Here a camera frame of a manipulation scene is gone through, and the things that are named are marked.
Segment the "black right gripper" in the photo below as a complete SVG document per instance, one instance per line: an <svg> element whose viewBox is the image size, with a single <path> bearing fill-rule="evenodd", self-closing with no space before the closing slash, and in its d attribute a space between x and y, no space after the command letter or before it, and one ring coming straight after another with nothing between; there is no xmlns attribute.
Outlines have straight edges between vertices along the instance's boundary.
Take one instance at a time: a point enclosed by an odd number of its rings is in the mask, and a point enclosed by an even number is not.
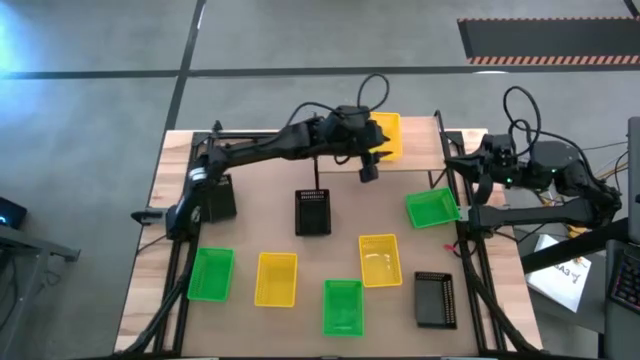
<svg viewBox="0 0 640 360"><path fill-rule="evenodd" d="M511 176L517 170L517 156L512 138L508 134L487 134L481 141L483 155L471 153L452 156L445 159L447 165L461 176L481 176L483 167L491 176Z"/></svg>

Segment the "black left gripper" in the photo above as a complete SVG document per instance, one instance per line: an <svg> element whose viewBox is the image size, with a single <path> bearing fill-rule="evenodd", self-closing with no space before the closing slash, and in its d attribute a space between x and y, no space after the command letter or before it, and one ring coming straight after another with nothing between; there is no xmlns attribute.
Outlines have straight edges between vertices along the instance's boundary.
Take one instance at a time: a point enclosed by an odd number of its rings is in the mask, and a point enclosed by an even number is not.
<svg viewBox="0 0 640 360"><path fill-rule="evenodd" d="M347 116L342 121L342 126L347 130L351 139L352 145L350 148L357 154L366 153L370 149L390 141L390 138L384 134L382 128L371 119L369 112ZM392 151L372 151L375 161L381 161L392 154Z"/></svg>

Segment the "yellow plastic basket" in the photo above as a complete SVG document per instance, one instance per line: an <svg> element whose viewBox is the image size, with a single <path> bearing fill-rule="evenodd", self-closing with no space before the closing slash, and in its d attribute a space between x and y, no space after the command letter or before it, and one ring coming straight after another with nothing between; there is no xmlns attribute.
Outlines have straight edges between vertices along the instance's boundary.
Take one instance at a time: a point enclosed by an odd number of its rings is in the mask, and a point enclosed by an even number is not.
<svg viewBox="0 0 640 360"><path fill-rule="evenodd" d="M295 253L260 253L254 305L292 308L296 299L297 269Z"/></svg>
<svg viewBox="0 0 640 360"><path fill-rule="evenodd" d="M361 235L358 245L362 282L365 287L402 285L399 250L394 234Z"/></svg>
<svg viewBox="0 0 640 360"><path fill-rule="evenodd" d="M387 140L383 145L372 149L372 152L386 152L382 161L395 161L403 155L401 116L399 113L372 112L371 118L382 128Z"/></svg>

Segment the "green plastic basket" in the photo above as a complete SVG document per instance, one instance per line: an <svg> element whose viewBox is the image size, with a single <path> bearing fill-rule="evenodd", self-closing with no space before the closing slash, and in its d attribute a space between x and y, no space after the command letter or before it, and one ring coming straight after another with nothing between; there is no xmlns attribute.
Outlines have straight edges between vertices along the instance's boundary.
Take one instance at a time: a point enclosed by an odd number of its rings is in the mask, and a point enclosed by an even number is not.
<svg viewBox="0 0 640 360"><path fill-rule="evenodd" d="M230 294L235 252L231 248L197 250L187 292L190 301L225 302Z"/></svg>
<svg viewBox="0 0 640 360"><path fill-rule="evenodd" d="M405 204L411 224L416 229L460 219L458 205L449 187L408 194Z"/></svg>
<svg viewBox="0 0 640 360"><path fill-rule="evenodd" d="M364 290L357 279L327 279L323 291L323 334L332 337L362 337Z"/></svg>

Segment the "black diagonal bar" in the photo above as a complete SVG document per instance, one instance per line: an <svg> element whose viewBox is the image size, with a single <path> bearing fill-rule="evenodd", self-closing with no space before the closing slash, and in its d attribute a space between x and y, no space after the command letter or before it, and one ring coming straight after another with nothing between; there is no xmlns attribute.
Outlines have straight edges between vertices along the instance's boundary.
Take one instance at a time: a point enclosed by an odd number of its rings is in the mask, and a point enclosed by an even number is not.
<svg viewBox="0 0 640 360"><path fill-rule="evenodd" d="M604 250L606 243L610 240L622 243L631 242L627 218L619 219L604 227L583 233L574 239L559 242L522 257L523 271L525 274L529 274Z"/></svg>

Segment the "black hazard-striped floor mat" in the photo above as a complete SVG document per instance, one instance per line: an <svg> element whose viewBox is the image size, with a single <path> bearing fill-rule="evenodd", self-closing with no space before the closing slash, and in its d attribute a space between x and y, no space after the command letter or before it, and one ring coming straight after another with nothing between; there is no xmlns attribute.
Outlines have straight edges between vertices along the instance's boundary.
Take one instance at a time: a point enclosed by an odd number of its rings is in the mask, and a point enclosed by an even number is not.
<svg viewBox="0 0 640 360"><path fill-rule="evenodd" d="M473 65L640 65L638 18L462 18L457 25Z"/></svg>

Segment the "white cardboard box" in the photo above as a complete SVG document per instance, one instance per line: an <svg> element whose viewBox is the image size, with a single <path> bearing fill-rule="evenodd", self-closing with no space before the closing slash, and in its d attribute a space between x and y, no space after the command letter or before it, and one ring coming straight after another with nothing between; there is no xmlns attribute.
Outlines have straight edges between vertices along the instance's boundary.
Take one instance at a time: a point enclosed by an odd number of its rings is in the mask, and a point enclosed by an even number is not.
<svg viewBox="0 0 640 360"><path fill-rule="evenodd" d="M531 289L576 313L590 268L591 261L579 257L531 272L525 279Z"/></svg>

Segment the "grey monitor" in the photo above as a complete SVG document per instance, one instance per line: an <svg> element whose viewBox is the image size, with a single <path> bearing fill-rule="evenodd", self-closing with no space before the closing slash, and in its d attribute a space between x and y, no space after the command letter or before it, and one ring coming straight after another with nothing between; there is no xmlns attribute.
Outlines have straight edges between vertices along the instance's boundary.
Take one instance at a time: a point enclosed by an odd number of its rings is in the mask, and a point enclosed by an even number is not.
<svg viewBox="0 0 640 360"><path fill-rule="evenodd" d="M628 120L629 238L640 245L640 116Z"/></svg>

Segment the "black backlit keyboard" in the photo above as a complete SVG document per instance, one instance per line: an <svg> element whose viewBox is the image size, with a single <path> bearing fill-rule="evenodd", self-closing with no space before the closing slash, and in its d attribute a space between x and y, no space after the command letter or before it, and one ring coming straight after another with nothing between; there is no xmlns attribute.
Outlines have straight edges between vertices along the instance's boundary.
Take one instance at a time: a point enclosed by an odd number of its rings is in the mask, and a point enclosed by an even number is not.
<svg viewBox="0 0 640 360"><path fill-rule="evenodd" d="M614 256L609 298L640 315L640 252L625 248Z"/></svg>

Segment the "grey side stand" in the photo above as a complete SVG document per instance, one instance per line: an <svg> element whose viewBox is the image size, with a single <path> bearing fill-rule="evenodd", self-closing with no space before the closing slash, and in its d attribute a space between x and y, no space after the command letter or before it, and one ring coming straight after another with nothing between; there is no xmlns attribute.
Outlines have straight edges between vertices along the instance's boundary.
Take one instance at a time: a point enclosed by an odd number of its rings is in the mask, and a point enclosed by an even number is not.
<svg viewBox="0 0 640 360"><path fill-rule="evenodd" d="M0 282L10 271L6 290L13 295L9 310L0 315L0 360L17 359L18 337L26 330L26 318L46 278L49 257L76 262L79 255L79 249L0 225Z"/></svg>

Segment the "black device with blue light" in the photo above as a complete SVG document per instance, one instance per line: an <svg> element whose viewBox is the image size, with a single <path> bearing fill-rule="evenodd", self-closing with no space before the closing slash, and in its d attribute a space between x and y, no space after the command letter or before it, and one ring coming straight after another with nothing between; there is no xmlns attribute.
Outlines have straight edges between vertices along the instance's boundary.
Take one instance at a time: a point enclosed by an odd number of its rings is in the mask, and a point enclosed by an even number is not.
<svg viewBox="0 0 640 360"><path fill-rule="evenodd" d="M0 197L0 226L20 229L28 211L25 207Z"/></svg>

